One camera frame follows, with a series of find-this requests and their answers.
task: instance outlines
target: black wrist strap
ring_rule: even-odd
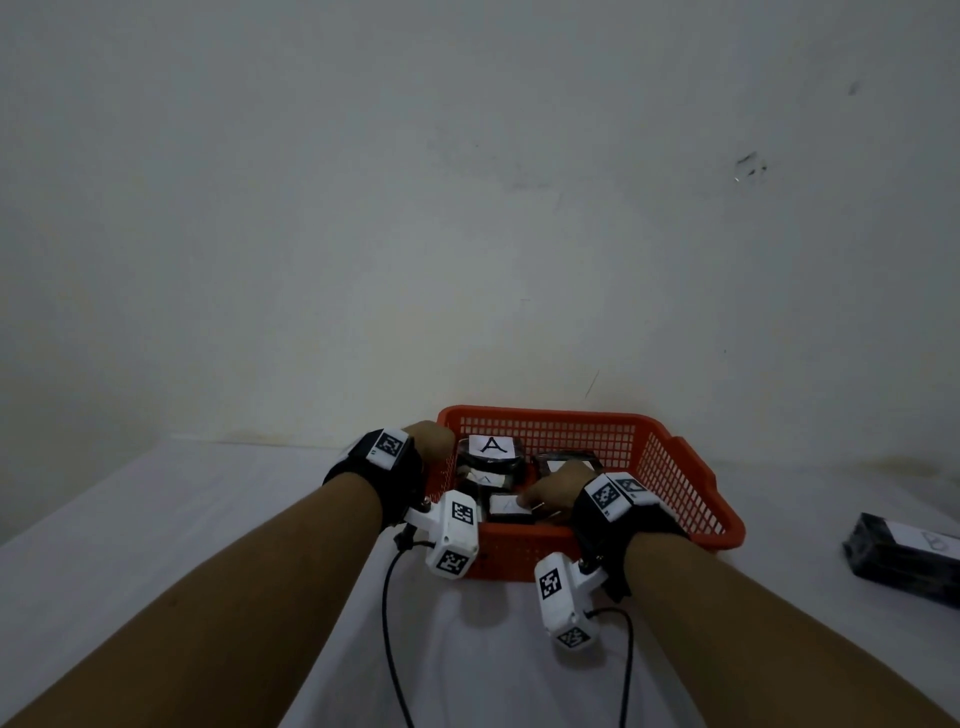
[[[616,485],[617,475],[633,480],[628,473],[594,478],[574,501],[570,522],[586,570],[602,568],[607,573],[603,587],[616,602],[630,596],[623,559],[637,533],[671,533],[689,539],[653,494],[633,480],[633,486],[645,495],[640,498],[628,495]]]
[[[395,436],[398,434],[403,433],[383,429],[368,432],[324,478],[326,483],[342,473],[355,473],[370,483],[383,510],[381,531],[401,522],[407,508],[422,503],[426,485],[426,469],[414,438],[408,435],[405,442],[400,442]]]

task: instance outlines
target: orange basket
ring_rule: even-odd
[[[709,551],[743,544],[743,521],[717,493],[716,477],[682,437],[657,420],[613,412],[474,407],[459,404],[437,416],[459,440],[470,434],[507,435],[523,441],[528,456],[556,449],[591,449],[604,468],[630,471],[680,518],[694,544]],[[426,493],[434,500],[455,484],[455,457],[434,466]],[[532,463],[527,482],[536,478]],[[480,523],[480,553],[468,578],[533,581],[536,563],[554,551],[571,559],[580,549],[566,526]]]

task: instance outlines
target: cable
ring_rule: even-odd
[[[387,665],[390,667],[390,679],[394,681],[396,700],[400,704],[400,710],[403,711],[403,719],[407,721],[407,728],[414,728],[414,721],[412,718],[410,718],[410,711],[407,709],[407,701],[403,699],[403,690],[400,689],[400,679],[396,676],[394,651],[390,648],[390,629],[387,626],[387,587],[390,586],[390,575],[394,572],[394,567],[396,566],[396,562],[400,560],[400,556],[414,546],[430,546],[432,548],[433,546],[436,546],[436,544],[434,544],[432,541],[413,541],[410,542],[408,547],[404,548],[406,544],[401,542],[401,538],[402,537],[399,534],[395,538],[396,546],[400,549],[400,551],[397,552],[394,560],[390,562],[390,568],[387,569],[387,575],[383,579],[383,602],[381,604],[380,615],[383,619],[383,646],[387,650]]]
[[[624,610],[616,607],[594,609],[592,612],[587,612],[587,619],[593,619],[596,615],[601,615],[605,612],[616,612],[618,615],[623,616],[627,621],[627,633],[630,638],[630,641],[627,643],[627,671],[623,676],[623,698],[620,700],[620,728],[625,728],[627,725],[627,701],[630,699],[630,673],[634,670],[634,621],[630,619],[630,615]]]

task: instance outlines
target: white table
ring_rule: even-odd
[[[334,452],[169,441],[0,547],[0,722],[205,558],[308,493]],[[876,475],[717,468],[747,524],[739,569],[860,644],[960,717],[960,615],[857,579],[840,554],[861,510],[957,523]],[[377,544],[283,725],[401,725],[380,634],[394,547]],[[559,653],[530,584],[431,577],[413,552],[391,586],[397,668],[420,728],[615,725],[625,630]],[[631,724],[702,725],[638,627]]]

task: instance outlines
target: forearm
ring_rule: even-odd
[[[10,726],[276,726],[380,529],[345,473],[200,564]]]
[[[689,541],[637,534],[624,571],[711,728],[956,725],[890,668]]]

